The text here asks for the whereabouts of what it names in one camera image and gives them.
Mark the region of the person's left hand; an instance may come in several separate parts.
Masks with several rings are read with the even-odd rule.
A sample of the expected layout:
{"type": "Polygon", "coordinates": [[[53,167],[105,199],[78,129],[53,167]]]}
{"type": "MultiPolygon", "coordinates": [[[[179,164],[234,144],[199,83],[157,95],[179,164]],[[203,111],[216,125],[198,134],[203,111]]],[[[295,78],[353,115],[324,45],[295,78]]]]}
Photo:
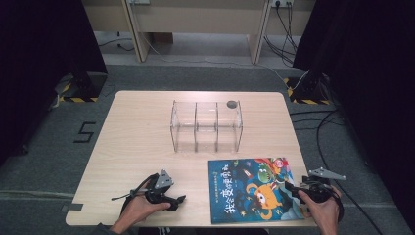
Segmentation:
{"type": "Polygon", "coordinates": [[[170,207],[170,203],[152,204],[143,193],[137,193],[125,207],[117,223],[126,229],[145,220],[152,213],[167,210],[170,207]]]}

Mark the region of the black curtain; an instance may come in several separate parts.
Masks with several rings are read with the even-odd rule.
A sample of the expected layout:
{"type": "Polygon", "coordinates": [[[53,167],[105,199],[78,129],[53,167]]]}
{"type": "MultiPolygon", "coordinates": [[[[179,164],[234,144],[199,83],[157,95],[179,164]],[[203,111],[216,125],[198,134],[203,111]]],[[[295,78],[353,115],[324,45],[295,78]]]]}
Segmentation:
{"type": "Polygon", "coordinates": [[[315,0],[294,65],[329,75],[415,232],[415,0],[315,0]]]}
{"type": "Polygon", "coordinates": [[[30,138],[65,75],[106,70],[82,0],[0,0],[0,165],[30,138]]]}

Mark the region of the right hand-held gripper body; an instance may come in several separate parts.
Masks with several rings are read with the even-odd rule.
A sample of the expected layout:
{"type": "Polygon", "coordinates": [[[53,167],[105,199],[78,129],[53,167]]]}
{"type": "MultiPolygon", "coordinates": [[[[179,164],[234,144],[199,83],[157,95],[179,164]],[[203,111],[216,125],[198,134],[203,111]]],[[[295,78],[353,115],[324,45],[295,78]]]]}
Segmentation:
{"type": "Polygon", "coordinates": [[[346,180],[345,175],[340,175],[323,167],[310,170],[308,176],[302,178],[300,188],[316,203],[326,202],[333,196],[334,190],[330,180],[346,180]]]}

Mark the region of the black stand base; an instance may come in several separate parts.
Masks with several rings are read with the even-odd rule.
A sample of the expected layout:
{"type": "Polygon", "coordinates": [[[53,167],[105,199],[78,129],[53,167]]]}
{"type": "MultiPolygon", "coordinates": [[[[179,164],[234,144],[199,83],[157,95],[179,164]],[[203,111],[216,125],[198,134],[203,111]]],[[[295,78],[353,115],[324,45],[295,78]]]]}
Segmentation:
{"type": "Polygon", "coordinates": [[[289,79],[291,95],[293,101],[305,102],[316,101],[317,103],[327,99],[326,92],[322,85],[321,74],[305,73],[300,77],[291,77],[289,79]]]}
{"type": "Polygon", "coordinates": [[[108,78],[104,72],[86,71],[74,77],[72,96],[98,98],[108,78]]]}

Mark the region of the grey tape piece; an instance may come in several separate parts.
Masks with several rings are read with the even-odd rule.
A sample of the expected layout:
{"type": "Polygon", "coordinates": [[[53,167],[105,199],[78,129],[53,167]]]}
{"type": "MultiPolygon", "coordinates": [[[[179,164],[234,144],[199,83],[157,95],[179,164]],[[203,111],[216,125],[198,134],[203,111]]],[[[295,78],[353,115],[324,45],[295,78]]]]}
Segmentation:
{"type": "Polygon", "coordinates": [[[61,207],[61,212],[69,212],[69,211],[76,211],[80,212],[82,210],[83,204],[67,204],[61,207]]]}

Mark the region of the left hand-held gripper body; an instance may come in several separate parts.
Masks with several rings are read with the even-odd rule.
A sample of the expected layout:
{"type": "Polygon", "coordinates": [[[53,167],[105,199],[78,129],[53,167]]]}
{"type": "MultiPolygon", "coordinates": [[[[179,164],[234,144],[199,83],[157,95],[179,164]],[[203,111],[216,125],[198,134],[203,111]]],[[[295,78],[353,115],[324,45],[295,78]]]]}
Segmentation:
{"type": "Polygon", "coordinates": [[[152,204],[173,203],[173,199],[166,196],[166,191],[173,185],[172,178],[163,169],[160,173],[150,176],[145,189],[145,197],[152,204]]]}

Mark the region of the person's dark striped pants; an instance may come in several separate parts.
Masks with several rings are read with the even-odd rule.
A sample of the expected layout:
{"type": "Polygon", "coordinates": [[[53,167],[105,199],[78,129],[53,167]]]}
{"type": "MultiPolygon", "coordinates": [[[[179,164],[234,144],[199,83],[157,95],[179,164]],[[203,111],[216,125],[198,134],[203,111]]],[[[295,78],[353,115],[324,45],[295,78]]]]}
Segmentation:
{"type": "Polygon", "coordinates": [[[263,228],[133,227],[123,235],[269,235],[263,228]]]}

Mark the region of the clear acrylic divided organizer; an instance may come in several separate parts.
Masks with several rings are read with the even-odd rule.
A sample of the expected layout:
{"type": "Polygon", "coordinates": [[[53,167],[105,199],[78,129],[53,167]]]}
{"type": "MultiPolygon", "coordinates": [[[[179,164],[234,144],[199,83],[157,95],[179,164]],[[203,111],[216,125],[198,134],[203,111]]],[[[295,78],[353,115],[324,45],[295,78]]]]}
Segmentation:
{"type": "Polygon", "coordinates": [[[236,109],[229,109],[228,101],[173,101],[170,115],[173,150],[176,153],[237,153],[244,129],[242,109],[239,101],[236,109]]]}

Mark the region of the blue illustrated picture book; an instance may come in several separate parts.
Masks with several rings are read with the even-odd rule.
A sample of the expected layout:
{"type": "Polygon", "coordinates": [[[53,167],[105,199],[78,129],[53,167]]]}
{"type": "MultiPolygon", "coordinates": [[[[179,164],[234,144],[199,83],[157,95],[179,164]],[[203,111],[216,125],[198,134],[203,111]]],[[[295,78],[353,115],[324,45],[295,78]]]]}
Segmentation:
{"type": "Polygon", "coordinates": [[[303,218],[295,183],[284,158],[214,160],[208,163],[210,219],[213,224],[303,218]]]}

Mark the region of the person's right hand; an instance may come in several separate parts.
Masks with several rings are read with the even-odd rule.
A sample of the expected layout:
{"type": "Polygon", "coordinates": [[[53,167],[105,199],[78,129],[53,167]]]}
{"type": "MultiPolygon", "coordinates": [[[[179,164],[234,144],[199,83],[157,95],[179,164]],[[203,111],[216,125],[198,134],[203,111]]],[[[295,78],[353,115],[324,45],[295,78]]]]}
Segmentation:
{"type": "Polygon", "coordinates": [[[309,212],[304,214],[305,217],[312,217],[319,228],[329,226],[338,227],[340,209],[335,198],[330,198],[324,203],[315,203],[301,190],[299,190],[299,196],[303,199],[309,209],[309,212]]]}

